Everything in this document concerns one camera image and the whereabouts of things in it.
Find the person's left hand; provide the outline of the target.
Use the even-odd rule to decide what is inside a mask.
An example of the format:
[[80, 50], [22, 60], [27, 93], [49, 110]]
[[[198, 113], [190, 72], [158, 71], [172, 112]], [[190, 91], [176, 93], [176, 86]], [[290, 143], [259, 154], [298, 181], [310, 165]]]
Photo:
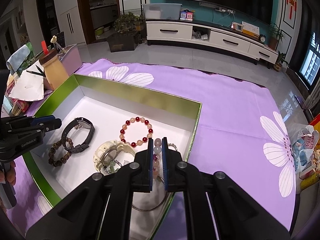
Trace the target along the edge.
[[0, 183], [5, 183], [7, 180], [10, 185], [14, 186], [16, 184], [16, 171], [15, 171], [16, 163], [15, 161], [10, 162], [10, 169], [4, 174], [2, 171], [0, 172]]

